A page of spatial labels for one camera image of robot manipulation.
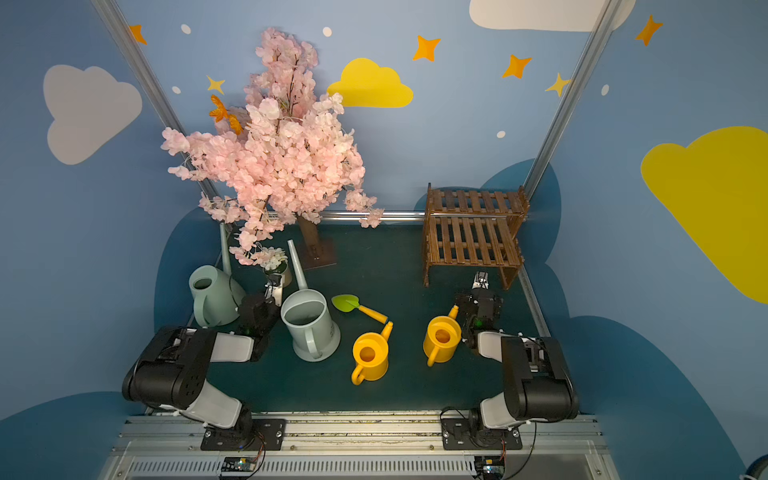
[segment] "mounting plate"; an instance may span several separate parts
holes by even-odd
[[[442,447],[445,450],[502,450],[502,439],[506,443],[507,450],[520,450],[523,442],[520,440],[520,432],[517,428],[486,429],[477,432],[472,437],[469,423],[464,419],[442,419]]]
[[[240,450],[243,452],[258,452],[261,449],[261,438],[264,437],[265,450],[280,450],[283,446],[283,433],[285,432],[285,419],[253,419],[251,432],[255,435],[253,441],[248,445],[241,445],[242,438],[237,438],[231,432],[222,429],[205,429],[203,443],[200,444],[200,450],[204,452],[211,451],[230,451]]]

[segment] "yellow watering can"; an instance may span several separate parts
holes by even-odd
[[[363,380],[378,380],[389,368],[389,334],[392,333],[392,322],[384,326],[381,333],[363,333],[355,340],[352,355],[357,366],[352,372],[352,383],[359,385]]]
[[[456,346],[462,340],[462,328],[455,320],[457,314],[458,306],[454,305],[447,316],[436,316],[427,325],[424,337],[427,366],[448,362],[453,357]]]

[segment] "orange butterfly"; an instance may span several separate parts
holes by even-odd
[[[219,100],[216,95],[211,95],[210,100],[216,105],[216,110],[212,110],[209,115],[213,117],[215,121],[222,121],[226,118],[230,122],[232,131],[237,135],[242,134],[243,127],[240,125],[240,122],[237,121],[237,118],[234,115],[227,112],[227,109],[224,107],[224,104],[221,103],[221,100]]]

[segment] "white cloud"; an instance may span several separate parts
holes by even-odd
[[[624,23],[635,0],[624,0],[614,29]],[[604,0],[472,0],[469,16],[495,30],[592,31]]]
[[[141,113],[136,87],[99,67],[53,66],[45,73],[43,95],[54,118],[48,147],[67,165],[90,157]]]

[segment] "yellow cloud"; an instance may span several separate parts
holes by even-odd
[[[659,145],[645,156],[641,172],[733,286],[768,303],[768,134],[728,127],[688,147]]]
[[[356,58],[344,67],[341,81],[328,87],[328,93],[340,93],[345,107],[405,107],[413,100],[413,90],[400,82],[389,67],[379,67],[368,58]]]

